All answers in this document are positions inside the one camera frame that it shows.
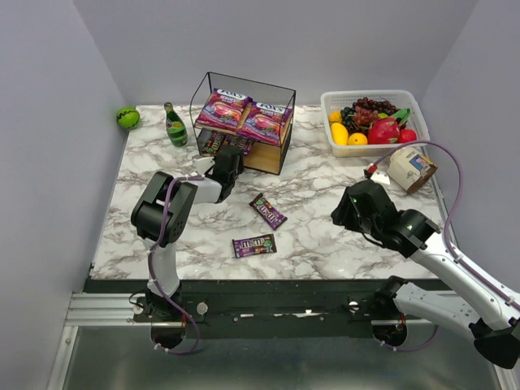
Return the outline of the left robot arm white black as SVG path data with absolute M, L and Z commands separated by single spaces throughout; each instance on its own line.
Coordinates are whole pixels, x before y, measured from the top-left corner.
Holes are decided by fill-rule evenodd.
M 147 288 L 163 299 L 180 286 L 176 267 L 176 242 L 182 235 L 192 207 L 218 204 L 232 192 L 244 171 L 244 152 L 225 145 L 217 154 L 195 159 L 196 174 L 174 177 L 157 171 L 131 213 L 131 224 L 148 253 Z

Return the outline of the purple m&m's bag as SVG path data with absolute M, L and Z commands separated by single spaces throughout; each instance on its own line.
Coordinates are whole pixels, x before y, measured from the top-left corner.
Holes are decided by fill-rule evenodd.
M 237 147 L 242 151 L 244 156 L 247 156 L 251 152 L 253 146 L 254 141 L 249 138 L 241 138 L 237 143 Z
M 245 258 L 259 254 L 273 254 L 277 252 L 273 234 L 232 240 L 232 247 L 235 258 Z
M 265 197 L 262 193 L 259 193 L 250 203 L 252 207 L 267 224 L 275 231 L 284 222 L 287 221 L 287 217 L 281 214 Z
M 206 143 L 201 148 L 201 154 L 205 156 L 217 154 L 227 138 L 228 135 L 226 133 L 212 131 Z
M 237 135 L 227 135 L 224 143 L 226 145 L 232 145 L 241 148 L 241 146 L 243 145 L 243 139 Z

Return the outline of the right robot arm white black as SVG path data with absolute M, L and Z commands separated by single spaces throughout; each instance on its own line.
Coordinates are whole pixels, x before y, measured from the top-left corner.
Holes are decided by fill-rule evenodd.
M 477 266 L 418 210 L 398 210 L 385 188 L 363 180 L 345 189 L 332 222 L 429 270 L 454 296 L 391 277 L 377 293 L 386 309 L 411 314 L 470 339 L 490 363 L 513 369 L 519 360 L 519 294 Z

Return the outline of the purple Fox's candy bag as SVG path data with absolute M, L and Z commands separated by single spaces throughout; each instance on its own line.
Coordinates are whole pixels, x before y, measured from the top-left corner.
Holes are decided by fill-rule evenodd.
M 252 98 L 226 89 L 213 89 L 195 124 L 235 132 Z
M 291 106 L 252 102 L 244 123 L 236 132 L 242 137 L 281 146 L 292 116 Z

